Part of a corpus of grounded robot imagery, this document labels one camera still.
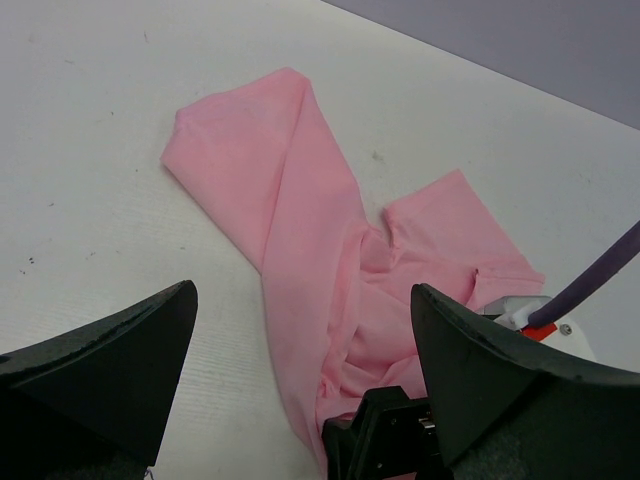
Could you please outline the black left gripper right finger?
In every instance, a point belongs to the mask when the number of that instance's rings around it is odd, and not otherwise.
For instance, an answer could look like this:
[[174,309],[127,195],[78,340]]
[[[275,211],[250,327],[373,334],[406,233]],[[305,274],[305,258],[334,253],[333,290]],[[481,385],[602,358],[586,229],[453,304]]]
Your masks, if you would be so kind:
[[457,479],[636,479],[639,375],[504,328],[427,284],[411,319]]

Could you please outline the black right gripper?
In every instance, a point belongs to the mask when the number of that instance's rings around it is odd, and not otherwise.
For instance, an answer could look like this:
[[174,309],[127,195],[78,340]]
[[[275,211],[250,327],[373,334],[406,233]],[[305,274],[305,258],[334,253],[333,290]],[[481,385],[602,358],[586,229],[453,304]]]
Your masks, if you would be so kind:
[[399,386],[367,391],[356,413],[326,420],[329,479],[448,479],[427,398]]

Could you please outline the pink t shirt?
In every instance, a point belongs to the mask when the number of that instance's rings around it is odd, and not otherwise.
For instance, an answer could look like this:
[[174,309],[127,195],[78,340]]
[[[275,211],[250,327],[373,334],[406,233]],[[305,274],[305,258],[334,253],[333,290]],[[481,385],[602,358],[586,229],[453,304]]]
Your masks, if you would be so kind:
[[261,276],[266,333],[289,423],[327,463],[324,422],[364,393],[426,393],[410,294],[426,283],[478,310],[536,295],[536,272],[452,171],[365,214],[310,81],[283,68],[180,109],[161,157]]

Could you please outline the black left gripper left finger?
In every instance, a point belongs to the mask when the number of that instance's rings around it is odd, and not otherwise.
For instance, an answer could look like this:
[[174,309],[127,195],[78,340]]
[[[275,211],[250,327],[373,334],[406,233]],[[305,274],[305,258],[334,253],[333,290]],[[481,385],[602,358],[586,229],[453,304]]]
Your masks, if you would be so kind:
[[185,280],[2,354],[2,478],[151,478],[197,309]]

